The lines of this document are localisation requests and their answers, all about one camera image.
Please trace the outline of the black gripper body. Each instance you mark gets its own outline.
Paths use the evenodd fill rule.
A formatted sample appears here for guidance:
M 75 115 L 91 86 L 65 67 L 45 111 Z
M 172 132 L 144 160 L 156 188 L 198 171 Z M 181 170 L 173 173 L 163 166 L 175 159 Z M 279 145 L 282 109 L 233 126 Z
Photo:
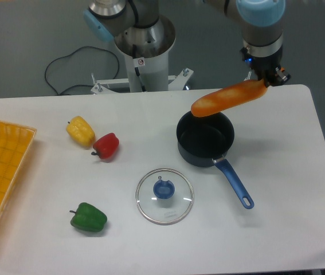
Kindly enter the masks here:
M 263 79 L 275 75 L 275 69 L 280 66 L 283 47 L 281 46 L 274 54 L 265 57 L 253 56 L 249 54 L 247 48 L 242 48 L 240 53 L 243 62 L 254 71 L 257 78 Z

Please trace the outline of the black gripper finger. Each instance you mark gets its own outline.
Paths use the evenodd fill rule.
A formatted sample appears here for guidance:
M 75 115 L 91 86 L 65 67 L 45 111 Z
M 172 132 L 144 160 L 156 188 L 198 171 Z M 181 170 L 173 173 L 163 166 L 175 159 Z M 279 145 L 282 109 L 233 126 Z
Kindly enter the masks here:
M 291 75 L 285 68 L 275 67 L 274 69 L 265 70 L 262 79 L 266 87 L 277 87 L 286 84 L 291 79 Z

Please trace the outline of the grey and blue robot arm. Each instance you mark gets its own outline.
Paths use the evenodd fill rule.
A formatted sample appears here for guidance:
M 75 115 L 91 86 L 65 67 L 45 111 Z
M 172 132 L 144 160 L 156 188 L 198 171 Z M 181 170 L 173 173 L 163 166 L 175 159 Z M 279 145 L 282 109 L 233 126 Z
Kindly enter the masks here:
M 285 84 L 290 75 L 280 65 L 285 1 L 208 1 L 241 28 L 242 60 L 266 86 Z M 131 92 L 183 89 L 187 77 L 169 81 L 169 52 L 176 34 L 160 14 L 158 1 L 92 1 L 83 17 L 94 35 L 113 41 L 124 56 Z

